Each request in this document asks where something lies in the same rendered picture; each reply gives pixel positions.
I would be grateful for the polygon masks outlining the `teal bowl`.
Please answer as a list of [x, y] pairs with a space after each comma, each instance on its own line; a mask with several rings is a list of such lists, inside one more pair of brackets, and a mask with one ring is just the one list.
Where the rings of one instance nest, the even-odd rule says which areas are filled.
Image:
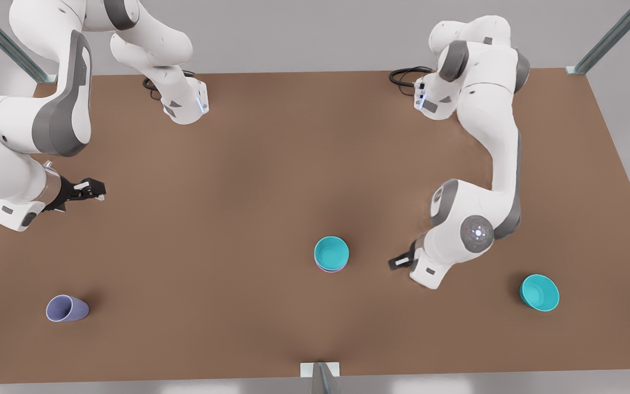
[[350, 250], [347, 243], [340, 237], [328, 235], [318, 240], [313, 249], [316, 264], [328, 269], [335, 269], [347, 265]]
[[528, 275], [523, 279], [518, 294], [523, 303], [535, 311], [553, 311], [560, 301], [557, 285], [549, 277], [540, 274]]

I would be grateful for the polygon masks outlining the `lilac cup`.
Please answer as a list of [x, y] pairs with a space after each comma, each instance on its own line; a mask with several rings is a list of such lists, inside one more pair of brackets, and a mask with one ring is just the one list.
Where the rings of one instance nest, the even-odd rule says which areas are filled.
[[89, 305], [86, 302], [76, 297], [60, 294], [48, 302], [45, 314], [51, 322], [73, 322], [87, 317], [89, 311]]

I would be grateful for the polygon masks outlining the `silver frame post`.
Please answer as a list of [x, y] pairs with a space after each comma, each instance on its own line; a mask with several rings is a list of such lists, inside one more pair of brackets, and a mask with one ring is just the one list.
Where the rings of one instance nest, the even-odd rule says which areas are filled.
[[339, 362], [300, 363], [300, 376], [312, 379], [311, 394], [342, 394], [337, 382], [340, 376]]
[[10, 35], [3, 32], [0, 28], [0, 49], [4, 52], [13, 62], [15, 62], [20, 69], [22, 69], [28, 76], [30, 76], [37, 83], [56, 83], [57, 76], [53, 74], [47, 74], [44, 70], [28, 56], [24, 50], [12, 40]]
[[630, 8], [588, 51], [575, 66], [567, 66], [568, 75], [586, 75], [630, 31]]

